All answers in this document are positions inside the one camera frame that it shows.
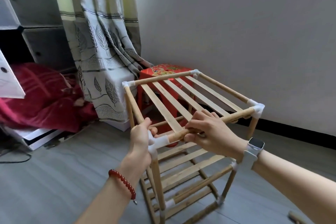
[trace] open cabinet door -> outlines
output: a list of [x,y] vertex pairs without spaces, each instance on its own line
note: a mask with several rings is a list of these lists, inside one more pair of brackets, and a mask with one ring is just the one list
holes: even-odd
[[24,98],[19,81],[0,50],[0,98]]

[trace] person's right hand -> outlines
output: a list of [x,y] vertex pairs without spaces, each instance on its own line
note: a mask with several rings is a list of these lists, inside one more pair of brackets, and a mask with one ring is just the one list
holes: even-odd
[[196,111],[185,128],[196,128],[204,131],[206,135],[202,137],[198,134],[187,134],[184,137],[185,141],[194,142],[215,154],[241,161],[247,141],[235,135],[215,112]]

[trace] black cable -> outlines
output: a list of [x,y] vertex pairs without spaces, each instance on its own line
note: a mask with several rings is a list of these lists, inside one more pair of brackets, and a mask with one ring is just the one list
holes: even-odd
[[28,154],[28,153],[26,153],[26,152],[24,152],[24,151],[22,151],[22,150],[20,150],[20,149],[14,149],[14,150],[17,150],[17,151],[22,152],[24,155],[28,156],[28,158],[25,159],[25,160],[22,160],[22,161],[0,161],[0,164],[23,163],[23,162],[27,162],[28,160],[30,160],[30,159],[32,158],[31,154]]

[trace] red beaded bracelet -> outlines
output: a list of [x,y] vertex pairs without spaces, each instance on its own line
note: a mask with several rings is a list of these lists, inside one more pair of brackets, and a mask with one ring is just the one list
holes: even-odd
[[133,203],[135,203],[137,205],[137,202],[135,200],[135,197],[136,197],[136,192],[134,191],[134,188],[132,187],[131,184],[129,184],[129,182],[125,179],[125,177],[123,177],[121,174],[119,174],[119,172],[115,171],[114,169],[111,169],[109,172],[108,172],[108,175],[109,176],[116,176],[117,178],[119,178],[123,184],[125,184],[126,188],[128,188],[128,190],[131,192],[131,200],[133,200]]

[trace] smartwatch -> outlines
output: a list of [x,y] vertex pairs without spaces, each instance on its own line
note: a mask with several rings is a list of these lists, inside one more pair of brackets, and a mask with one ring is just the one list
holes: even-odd
[[244,157],[240,166],[244,170],[251,170],[254,162],[258,159],[258,154],[263,150],[265,143],[258,138],[251,137],[244,151]]

